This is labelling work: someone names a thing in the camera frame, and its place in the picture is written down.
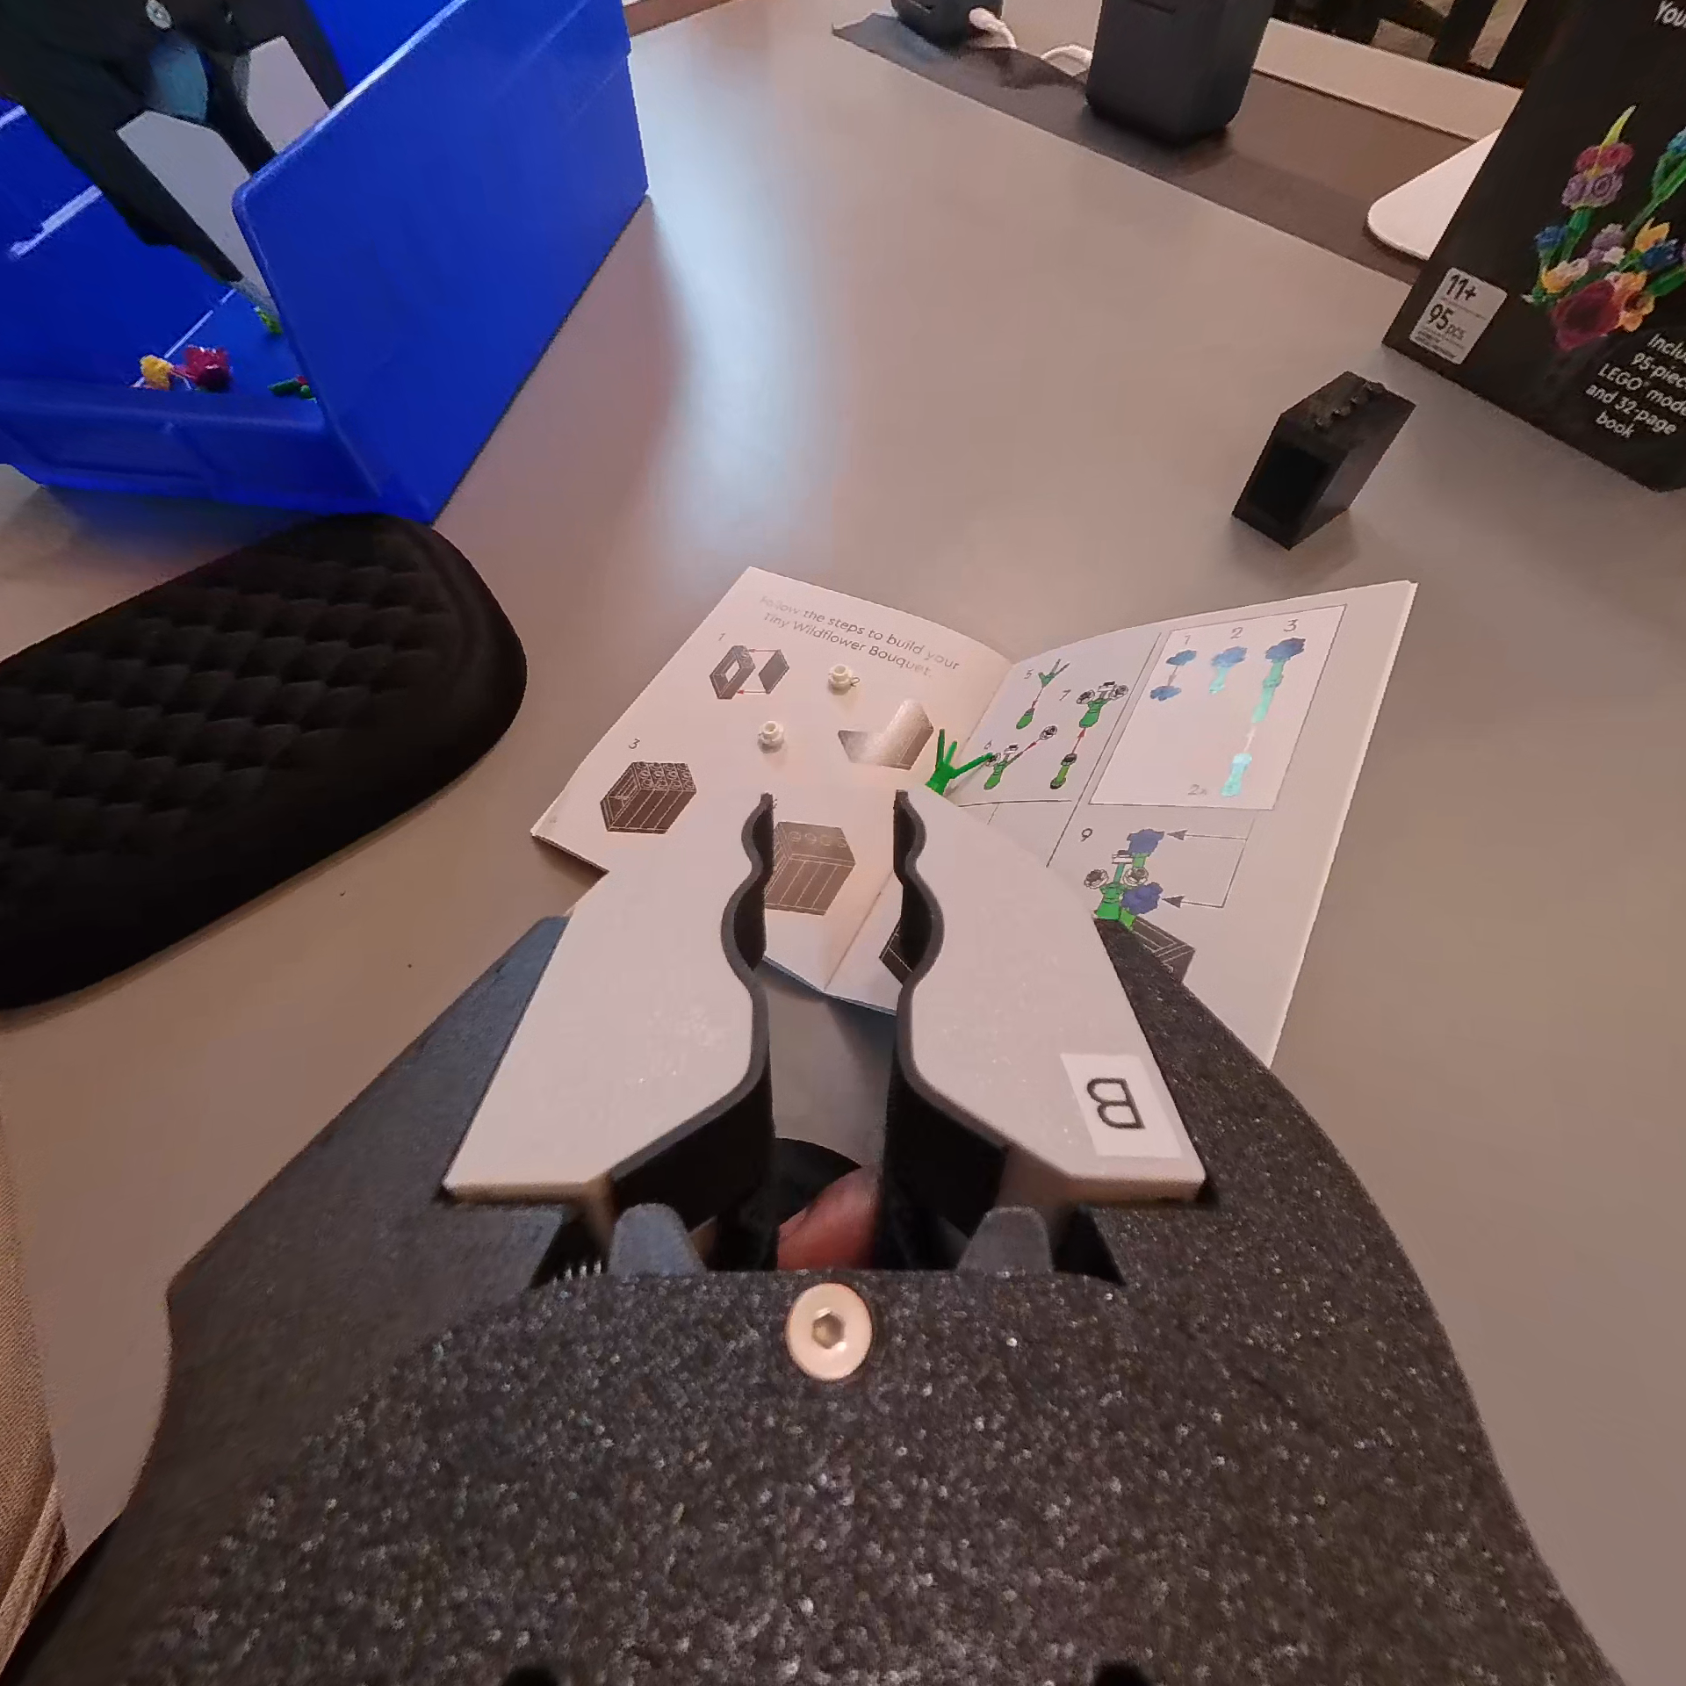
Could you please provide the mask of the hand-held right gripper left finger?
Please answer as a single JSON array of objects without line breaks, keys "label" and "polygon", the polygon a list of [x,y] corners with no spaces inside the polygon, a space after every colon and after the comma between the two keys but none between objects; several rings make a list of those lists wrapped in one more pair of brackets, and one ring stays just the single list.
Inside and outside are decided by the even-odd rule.
[{"label": "hand-held right gripper left finger", "polygon": [[698,796],[567,913],[445,1173],[460,1201],[736,1209],[771,1167],[768,791]]}]

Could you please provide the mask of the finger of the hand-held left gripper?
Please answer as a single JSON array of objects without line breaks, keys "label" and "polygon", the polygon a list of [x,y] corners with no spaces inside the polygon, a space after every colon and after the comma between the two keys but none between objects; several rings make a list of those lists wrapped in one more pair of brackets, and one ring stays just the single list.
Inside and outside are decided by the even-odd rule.
[{"label": "finger of the hand-held left gripper", "polygon": [[287,36],[270,36],[243,53],[240,103],[270,155],[303,138],[332,106]]},{"label": "finger of the hand-held left gripper", "polygon": [[117,129],[147,188],[147,219],[168,245],[233,285],[260,285],[260,262],[234,214],[253,165],[213,126],[141,110]]}]

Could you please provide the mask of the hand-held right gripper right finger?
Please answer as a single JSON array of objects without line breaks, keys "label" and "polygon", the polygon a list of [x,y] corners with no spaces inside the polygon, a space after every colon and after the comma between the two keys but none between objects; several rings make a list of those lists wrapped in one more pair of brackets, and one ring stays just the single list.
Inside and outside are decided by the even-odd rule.
[{"label": "hand-held right gripper right finger", "polygon": [[913,1203],[1191,1201],[1208,1174],[1096,920],[1020,842],[895,796],[893,1186]]}]

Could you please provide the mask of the pile of small lego pieces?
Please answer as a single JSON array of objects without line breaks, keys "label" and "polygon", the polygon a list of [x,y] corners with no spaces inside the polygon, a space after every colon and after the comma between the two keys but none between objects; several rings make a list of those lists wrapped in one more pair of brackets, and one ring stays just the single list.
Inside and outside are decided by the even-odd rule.
[{"label": "pile of small lego pieces", "polygon": [[[285,340],[285,324],[282,324],[282,318],[275,315],[275,310],[272,310],[272,307],[265,307],[265,304],[253,304],[253,310],[255,310],[255,315],[260,318],[260,324],[265,324],[265,331],[266,331],[266,334],[270,334],[275,343],[282,343],[282,340]],[[303,400],[316,400],[316,390],[313,390],[313,383],[309,383],[303,374],[298,374],[298,373],[295,373],[295,374],[287,374],[287,377],[282,377],[282,380],[272,380],[272,383],[270,383],[270,393],[272,393],[272,396],[282,396],[282,399],[303,399]]]}]

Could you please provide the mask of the blue plastic bin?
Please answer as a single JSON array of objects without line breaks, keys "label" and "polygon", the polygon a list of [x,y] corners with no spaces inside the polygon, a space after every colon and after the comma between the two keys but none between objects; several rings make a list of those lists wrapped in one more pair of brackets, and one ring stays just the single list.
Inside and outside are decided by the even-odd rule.
[{"label": "blue plastic bin", "polygon": [[[253,172],[260,285],[144,244],[2,96],[2,466],[435,515],[649,191],[619,3],[309,3],[348,95]],[[275,343],[253,304],[285,324]],[[227,393],[138,387],[224,347]],[[303,374],[316,400],[272,380]]]}]

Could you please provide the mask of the lego instruction booklet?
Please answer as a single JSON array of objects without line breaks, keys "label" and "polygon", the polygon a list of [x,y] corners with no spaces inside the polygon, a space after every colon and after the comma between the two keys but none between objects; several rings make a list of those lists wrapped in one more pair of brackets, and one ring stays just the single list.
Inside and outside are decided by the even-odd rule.
[{"label": "lego instruction booklet", "polygon": [[[775,794],[768,958],[893,1011],[888,811],[925,789],[1009,833],[1133,930],[1265,1062],[1315,923],[1414,582],[1118,627],[1011,661],[897,608],[749,568],[540,814],[600,870],[702,794]],[[861,675],[828,694],[831,665]],[[762,754],[761,721],[785,744]]]}]

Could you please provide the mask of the black lego box brick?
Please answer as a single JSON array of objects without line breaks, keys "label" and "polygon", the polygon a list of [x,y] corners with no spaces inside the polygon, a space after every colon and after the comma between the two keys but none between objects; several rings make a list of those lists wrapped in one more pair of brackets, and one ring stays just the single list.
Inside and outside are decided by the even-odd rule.
[{"label": "black lego box brick", "polygon": [[1282,410],[1232,519],[1297,548],[1351,510],[1390,449],[1414,400],[1354,370]]}]

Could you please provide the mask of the black lego set box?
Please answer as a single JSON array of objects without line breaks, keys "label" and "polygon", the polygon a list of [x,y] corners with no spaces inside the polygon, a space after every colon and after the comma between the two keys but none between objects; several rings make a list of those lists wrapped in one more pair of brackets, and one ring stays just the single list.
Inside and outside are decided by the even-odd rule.
[{"label": "black lego set box", "polygon": [[1579,3],[1384,347],[1684,490],[1684,3]]}]

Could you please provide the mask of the person's right hand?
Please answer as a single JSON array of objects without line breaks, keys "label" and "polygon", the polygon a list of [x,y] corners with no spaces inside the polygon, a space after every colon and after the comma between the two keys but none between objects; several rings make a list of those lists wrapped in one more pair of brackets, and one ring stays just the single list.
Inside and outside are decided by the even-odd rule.
[{"label": "person's right hand", "polygon": [[834,1177],[776,1234],[775,1263],[798,1272],[867,1269],[875,1259],[880,1173]]}]

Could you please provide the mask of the black quilted pad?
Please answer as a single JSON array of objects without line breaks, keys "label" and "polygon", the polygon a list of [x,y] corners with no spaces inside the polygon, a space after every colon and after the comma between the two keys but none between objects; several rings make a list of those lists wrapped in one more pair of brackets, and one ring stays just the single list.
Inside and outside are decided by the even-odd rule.
[{"label": "black quilted pad", "polygon": [[2,1008],[265,897],[474,767],[525,651],[435,528],[325,515],[2,661]]}]

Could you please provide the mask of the person's beige trousers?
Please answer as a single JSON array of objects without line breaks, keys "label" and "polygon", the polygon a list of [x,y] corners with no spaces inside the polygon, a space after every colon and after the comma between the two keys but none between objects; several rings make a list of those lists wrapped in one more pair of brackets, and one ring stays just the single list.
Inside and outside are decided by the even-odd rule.
[{"label": "person's beige trousers", "polygon": [[15,1646],[70,1560],[50,1395],[27,1296],[15,1180],[2,1158],[2,1646]]}]

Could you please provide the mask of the dark grey charger box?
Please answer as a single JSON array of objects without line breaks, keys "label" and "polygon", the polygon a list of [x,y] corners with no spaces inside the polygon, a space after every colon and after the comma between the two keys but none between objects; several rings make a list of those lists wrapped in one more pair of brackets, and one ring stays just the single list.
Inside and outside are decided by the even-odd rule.
[{"label": "dark grey charger box", "polygon": [[1272,3],[1100,3],[1087,106],[1106,122],[1186,145],[1241,109]]}]

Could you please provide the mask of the dark desk mat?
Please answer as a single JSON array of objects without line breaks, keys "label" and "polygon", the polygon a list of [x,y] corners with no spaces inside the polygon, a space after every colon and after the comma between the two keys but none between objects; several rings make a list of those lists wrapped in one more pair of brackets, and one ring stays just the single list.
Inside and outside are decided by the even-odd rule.
[{"label": "dark desk mat", "polygon": [[1466,138],[1262,70],[1249,77],[1241,109],[1221,135],[1165,145],[1100,119],[1076,77],[1027,50],[934,47],[893,14],[867,14],[838,26],[834,36],[1044,135],[1396,280],[1414,280],[1422,261],[1367,232],[1370,202],[1466,145]]}]

